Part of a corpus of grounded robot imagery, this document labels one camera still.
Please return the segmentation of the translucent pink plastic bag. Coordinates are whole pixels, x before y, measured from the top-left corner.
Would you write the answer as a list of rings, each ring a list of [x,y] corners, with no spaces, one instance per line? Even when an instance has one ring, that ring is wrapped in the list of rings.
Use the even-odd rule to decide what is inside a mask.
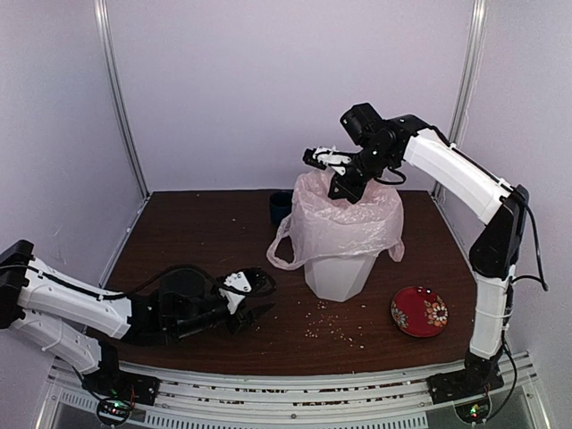
[[[328,197],[331,172],[298,176],[290,215],[280,223],[266,251],[276,268],[293,271],[325,257],[378,257],[387,251],[399,262],[405,254],[402,240],[404,209],[398,191],[368,183],[355,205]]]

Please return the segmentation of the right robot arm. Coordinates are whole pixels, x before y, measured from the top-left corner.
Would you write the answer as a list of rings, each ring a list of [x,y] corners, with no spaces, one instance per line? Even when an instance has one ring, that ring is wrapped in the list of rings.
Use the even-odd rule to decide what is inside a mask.
[[[487,172],[437,127],[412,114],[383,119],[364,103],[353,105],[340,123],[360,149],[333,168],[330,198],[356,204],[369,181],[407,163],[459,198],[484,225],[468,256],[476,281],[476,307],[464,367],[432,375],[427,385],[433,403],[462,400],[501,387],[498,362],[507,352],[511,283],[526,224],[527,190]]]

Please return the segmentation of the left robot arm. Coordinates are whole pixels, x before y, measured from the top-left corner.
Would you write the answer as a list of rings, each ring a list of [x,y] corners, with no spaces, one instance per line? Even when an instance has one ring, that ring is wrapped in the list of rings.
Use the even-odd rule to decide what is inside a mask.
[[[271,305],[248,308],[248,299],[276,290],[259,267],[215,278],[189,264],[171,265],[130,291],[105,290],[56,271],[33,248],[19,240],[1,254],[1,326],[67,362],[114,415],[154,405],[160,381],[122,370],[116,347],[74,324],[126,344],[167,346],[220,325],[231,333],[249,328]]]

